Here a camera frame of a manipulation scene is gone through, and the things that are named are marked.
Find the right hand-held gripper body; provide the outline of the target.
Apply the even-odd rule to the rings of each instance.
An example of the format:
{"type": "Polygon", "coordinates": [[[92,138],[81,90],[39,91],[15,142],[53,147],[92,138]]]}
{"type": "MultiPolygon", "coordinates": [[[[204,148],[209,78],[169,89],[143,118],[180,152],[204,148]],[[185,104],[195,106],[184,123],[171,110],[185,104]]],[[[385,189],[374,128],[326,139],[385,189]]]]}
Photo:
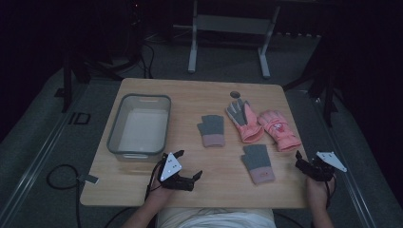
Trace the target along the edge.
{"type": "Polygon", "coordinates": [[[334,152],[317,152],[312,159],[312,166],[311,178],[315,181],[330,181],[337,169],[342,172],[348,171],[334,152]]]}

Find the grey and pink knit glove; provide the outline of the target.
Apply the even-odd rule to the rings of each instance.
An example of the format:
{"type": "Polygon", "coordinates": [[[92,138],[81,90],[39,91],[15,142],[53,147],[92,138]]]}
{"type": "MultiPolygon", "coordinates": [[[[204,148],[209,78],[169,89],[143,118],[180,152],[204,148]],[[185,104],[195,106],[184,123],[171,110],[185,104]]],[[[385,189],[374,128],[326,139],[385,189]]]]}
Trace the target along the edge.
{"type": "Polygon", "coordinates": [[[200,131],[201,140],[204,147],[223,147],[225,145],[222,116],[202,116],[201,122],[197,124],[197,128],[200,131]]]}
{"type": "Polygon", "coordinates": [[[275,179],[265,144],[251,144],[243,147],[240,156],[254,184],[270,182],[275,179]]]}

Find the black metal stand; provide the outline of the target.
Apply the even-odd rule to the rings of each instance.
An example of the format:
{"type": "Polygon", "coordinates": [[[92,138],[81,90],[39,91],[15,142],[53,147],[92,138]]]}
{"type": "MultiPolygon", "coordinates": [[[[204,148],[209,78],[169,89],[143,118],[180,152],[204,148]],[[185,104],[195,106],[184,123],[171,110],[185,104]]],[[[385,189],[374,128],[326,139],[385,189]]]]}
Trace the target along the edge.
{"type": "Polygon", "coordinates": [[[143,59],[145,0],[66,0],[67,16],[59,38],[63,53],[63,112],[72,104],[72,81],[87,84],[93,68],[121,81],[119,71],[143,59]]]}
{"type": "Polygon", "coordinates": [[[284,91],[287,91],[312,80],[308,95],[310,98],[319,99],[322,93],[325,93],[323,119],[329,127],[333,126],[331,114],[335,110],[333,96],[340,57],[340,51],[335,47],[336,44],[337,39],[334,35],[322,35],[301,76],[282,87],[284,91]]]}

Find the white metal stand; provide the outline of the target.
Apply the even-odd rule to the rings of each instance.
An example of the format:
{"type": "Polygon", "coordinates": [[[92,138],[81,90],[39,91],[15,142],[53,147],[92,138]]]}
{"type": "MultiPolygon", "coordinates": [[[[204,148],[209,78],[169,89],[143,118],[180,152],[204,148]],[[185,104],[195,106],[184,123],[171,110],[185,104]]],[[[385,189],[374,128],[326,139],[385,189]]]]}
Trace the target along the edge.
{"type": "Polygon", "coordinates": [[[262,77],[265,79],[270,78],[271,73],[266,59],[266,52],[274,33],[274,28],[280,12],[280,6],[274,6],[270,19],[258,19],[199,14],[198,4],[199,0],[193,0],[192,40],[187,71],[189,73],[196,72],[198,56],[197,39],[199,30],[245,33],[264,36],[264,42],[262,46],[258,48],[259,64],[262,77]]]}

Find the person's right hand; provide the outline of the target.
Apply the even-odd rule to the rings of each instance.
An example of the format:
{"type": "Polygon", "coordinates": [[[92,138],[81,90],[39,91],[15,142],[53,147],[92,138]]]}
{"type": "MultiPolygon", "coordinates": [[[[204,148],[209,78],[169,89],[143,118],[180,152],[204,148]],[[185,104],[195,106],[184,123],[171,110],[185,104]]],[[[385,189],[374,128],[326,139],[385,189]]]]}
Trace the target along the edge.
{"type": "Polygon", "coordinates": [[[306,178],[306,196],[310,209],[328,207],[328,201],[335,191],[335,180],[316,181],[306,178]]]}

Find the metal floor rail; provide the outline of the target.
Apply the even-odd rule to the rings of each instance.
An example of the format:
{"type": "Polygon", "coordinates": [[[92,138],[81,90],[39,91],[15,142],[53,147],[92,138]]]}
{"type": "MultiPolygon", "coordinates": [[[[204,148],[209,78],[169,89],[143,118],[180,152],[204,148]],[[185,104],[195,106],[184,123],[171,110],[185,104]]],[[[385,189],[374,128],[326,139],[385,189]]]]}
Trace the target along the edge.
{"type": "Polygon", "coordinates": [[[333,152],[341,168],[336,169],[336,191],[331,197],[329,211],[336,228],[376,228],[365,188],[361,186],[366,167],[368,146],[351,113],[338,98],[331,107],[330,123],[325,121],[324,100],[310,98],[319,122],[319,129],[327,147],[320,146],[315,152],[333,152]]]}
{"type": "Polygon", "coordinates": [[[46,85],[0,143],[0,228],[10,226],[87,85],[73,87],[69,105],[54,95],[58,87],[46,85]]]}

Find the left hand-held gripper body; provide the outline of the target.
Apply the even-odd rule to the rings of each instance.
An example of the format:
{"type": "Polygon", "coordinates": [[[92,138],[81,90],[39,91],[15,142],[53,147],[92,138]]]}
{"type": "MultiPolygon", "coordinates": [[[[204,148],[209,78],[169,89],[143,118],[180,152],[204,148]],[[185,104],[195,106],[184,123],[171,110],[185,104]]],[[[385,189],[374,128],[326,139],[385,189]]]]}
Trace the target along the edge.
{"type": "Polygon", "coordinates": [[[190,182],[190,178],[180,176],[182,165],[173,153],[163,154],[162,167],[158,174],[158,180],[162,187],[172,190],[192,191],[194,183],[190,182]]]}

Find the person's left hand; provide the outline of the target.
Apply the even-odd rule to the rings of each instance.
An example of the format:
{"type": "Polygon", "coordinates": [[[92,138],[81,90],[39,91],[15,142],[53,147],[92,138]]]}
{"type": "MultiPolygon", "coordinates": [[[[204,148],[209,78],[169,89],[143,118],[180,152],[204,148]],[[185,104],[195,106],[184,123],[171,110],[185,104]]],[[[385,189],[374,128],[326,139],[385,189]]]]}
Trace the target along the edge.
{"type": "Polygon", "coordinates": [[[154,208],[162,209],[169,202],[173,194],[174,191],[172,189],[162,187],[158,178],[152,177],[145,202],[154,208]]]}

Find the small grey floor tag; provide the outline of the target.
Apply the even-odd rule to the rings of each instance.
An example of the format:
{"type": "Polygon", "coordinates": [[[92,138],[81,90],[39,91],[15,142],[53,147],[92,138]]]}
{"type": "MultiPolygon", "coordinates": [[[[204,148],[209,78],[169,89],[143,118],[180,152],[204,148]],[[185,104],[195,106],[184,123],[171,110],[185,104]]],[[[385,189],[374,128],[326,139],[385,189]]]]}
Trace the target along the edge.
{"type": "Polygon", "coordinates": [[[97,177],[94,177],[92,175],[80,175],[77,180],[79,182],[89,182],[92,184],[97,184],[99,179],[97,177]]]}

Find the pink glove with cartoon print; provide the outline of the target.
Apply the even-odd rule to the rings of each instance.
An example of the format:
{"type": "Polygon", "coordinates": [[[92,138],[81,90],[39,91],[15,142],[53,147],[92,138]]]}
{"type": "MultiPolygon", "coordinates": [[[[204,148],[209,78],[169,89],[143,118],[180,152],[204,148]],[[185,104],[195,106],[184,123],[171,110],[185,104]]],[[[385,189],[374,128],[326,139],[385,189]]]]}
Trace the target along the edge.
{"type": "Polygon", "coordinates": [[[258,122],[276,142],[278,151],[287,152],[301,146],[301,140],[281,112],[266,110],[258,116],[258,122]]]}

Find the pink glove with grey palm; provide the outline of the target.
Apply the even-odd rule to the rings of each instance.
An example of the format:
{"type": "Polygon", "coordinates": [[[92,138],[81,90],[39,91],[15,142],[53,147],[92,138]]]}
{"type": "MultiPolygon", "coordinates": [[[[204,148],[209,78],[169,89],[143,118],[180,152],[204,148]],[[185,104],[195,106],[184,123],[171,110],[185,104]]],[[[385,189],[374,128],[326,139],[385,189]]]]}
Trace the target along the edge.
{"type": "Polygon", "coordinates": [[[226,113],[240,133],[243,143],[255,143],[262,137],[264,129],[247,101],[233,101],[226,107],[226,113]]]}

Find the person's white shirt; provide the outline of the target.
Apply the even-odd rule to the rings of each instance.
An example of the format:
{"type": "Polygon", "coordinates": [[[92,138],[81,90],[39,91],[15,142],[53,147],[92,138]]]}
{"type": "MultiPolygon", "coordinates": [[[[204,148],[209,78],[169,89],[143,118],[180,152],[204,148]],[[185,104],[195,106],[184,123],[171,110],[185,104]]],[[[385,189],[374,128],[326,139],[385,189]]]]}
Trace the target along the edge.
{"type": "Polygon", "coordinates": [[[156,221],[157,228],[277,228],[271,209],[167,208],[156,221]]]}

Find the clear plastic storage bin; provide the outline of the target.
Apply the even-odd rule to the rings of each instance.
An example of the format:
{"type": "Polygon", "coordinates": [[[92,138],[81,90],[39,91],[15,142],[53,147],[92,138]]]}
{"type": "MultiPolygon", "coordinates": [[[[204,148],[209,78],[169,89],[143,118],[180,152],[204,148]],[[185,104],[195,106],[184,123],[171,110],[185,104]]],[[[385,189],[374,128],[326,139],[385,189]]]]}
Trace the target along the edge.
{"type": "Polygon", "coordinates": [[[165,149],[170,110],[166,95],[124,95],[107,149],[121,162],[157,162],[165,149]]]}

